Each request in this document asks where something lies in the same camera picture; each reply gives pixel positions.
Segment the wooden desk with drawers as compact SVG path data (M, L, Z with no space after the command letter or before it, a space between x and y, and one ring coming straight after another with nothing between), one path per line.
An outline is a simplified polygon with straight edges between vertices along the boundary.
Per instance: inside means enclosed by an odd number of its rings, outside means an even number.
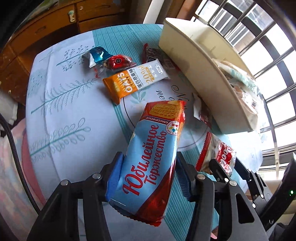
M142 22L151 1L1 1L1 92L26 104L36 55L101 27Z

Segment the blue foil candy pack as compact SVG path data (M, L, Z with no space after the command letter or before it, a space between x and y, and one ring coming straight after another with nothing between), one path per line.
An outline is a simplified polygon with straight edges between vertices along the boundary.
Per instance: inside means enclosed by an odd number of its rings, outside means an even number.
M92 68L98 64L102 64L112 56L112 54L110 54L106 49L104 49L101 46L93 47L92 49L90 49L82 55L82 57L88 60L89 68Z

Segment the red blue cookie roll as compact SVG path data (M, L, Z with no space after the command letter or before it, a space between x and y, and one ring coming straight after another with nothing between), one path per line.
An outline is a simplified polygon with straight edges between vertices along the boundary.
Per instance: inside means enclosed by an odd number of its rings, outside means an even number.
M146 104L109 201L120 214L153 226L161 224L174 179L185 105L182 100Z

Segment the orange oats bar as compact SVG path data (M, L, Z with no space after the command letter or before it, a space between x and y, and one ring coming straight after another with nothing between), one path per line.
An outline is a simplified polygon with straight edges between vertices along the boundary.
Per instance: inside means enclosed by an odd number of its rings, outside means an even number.
M168 77L160 61L156 59L104 78L103 84L113 103L118 105L122 98Z

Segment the blue patterned tablecloth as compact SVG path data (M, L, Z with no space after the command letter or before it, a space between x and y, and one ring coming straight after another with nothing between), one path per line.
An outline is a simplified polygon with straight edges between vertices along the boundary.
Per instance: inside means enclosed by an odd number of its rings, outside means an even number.
M102 82L104 74L83 57L102 46L141 63L144 44L158 47L162 27L132 24L89 31L38 51L30 73L26 125L29 153L37 182L49 198L64 179L83 181L126 152L145 105L158 100L184 100L186 122L179 151L194 165L208 126L193 116L193 92L181 73L124 98L114 105Z

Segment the red candy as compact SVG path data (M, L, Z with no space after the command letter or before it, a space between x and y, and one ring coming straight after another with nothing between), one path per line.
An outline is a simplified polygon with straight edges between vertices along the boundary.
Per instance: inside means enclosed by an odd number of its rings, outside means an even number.
M94 66L95 78L100 79L103 73L107 71L112 73L118 73L129 68L133 68L137 64L132 60L130 56L126 55L113 55L102 63Z

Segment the metal window bars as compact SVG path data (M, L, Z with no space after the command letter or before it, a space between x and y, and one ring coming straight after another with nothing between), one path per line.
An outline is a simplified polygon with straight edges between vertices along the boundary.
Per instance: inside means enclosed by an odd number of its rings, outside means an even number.
M255 1L198 1L190 20L205 20L239 53L266 100L261 124L261 171L280 171L295 153L295 48Z

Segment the pastel floral blanket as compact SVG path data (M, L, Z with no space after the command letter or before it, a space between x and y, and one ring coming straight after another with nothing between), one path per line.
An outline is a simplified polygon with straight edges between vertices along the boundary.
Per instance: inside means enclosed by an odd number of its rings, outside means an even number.
M30 160L26 120L21 120L11 130L25 180L39 208L46 200ZM26 240L37 218L21 184L7 137L1 137L1 215L18 240Z

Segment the mountain print bread bag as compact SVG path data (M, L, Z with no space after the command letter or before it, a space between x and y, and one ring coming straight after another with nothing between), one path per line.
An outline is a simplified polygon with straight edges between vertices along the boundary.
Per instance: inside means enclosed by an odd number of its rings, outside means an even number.
M225 60L212 59L232 86L239 100L252 114L258 114L259 88L246 71Z

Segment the dark brownie pack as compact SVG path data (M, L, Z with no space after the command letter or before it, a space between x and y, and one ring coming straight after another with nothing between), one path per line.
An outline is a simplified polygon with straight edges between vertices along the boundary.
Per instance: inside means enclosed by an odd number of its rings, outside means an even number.
M147 43L144 44L142 51L142 64L158 59L166 70L180 71L180 68L171 60L171 58L159 48L151 48Z

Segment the white plastic storage bin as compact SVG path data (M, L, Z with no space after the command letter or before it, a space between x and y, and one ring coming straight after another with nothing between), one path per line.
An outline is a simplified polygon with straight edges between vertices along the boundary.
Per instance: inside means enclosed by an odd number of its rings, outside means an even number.
M166 18L159 47L180 68L201 96L224 134L251 132L258 117L247 113L215 60L228 61L250 74L237 51L201 21Z

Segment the red Lipo biscuit bag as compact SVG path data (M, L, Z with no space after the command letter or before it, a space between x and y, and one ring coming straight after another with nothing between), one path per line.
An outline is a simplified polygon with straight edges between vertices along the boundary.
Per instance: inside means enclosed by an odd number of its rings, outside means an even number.
M212 127L212 114L205 102L197 94L193 94L193 115L197 120ZM236 162L236 152L219 137L208 131L203 144L202 151L196 163L196 170L211 174L210 161L215 159L224 169L228 176L232 175Z

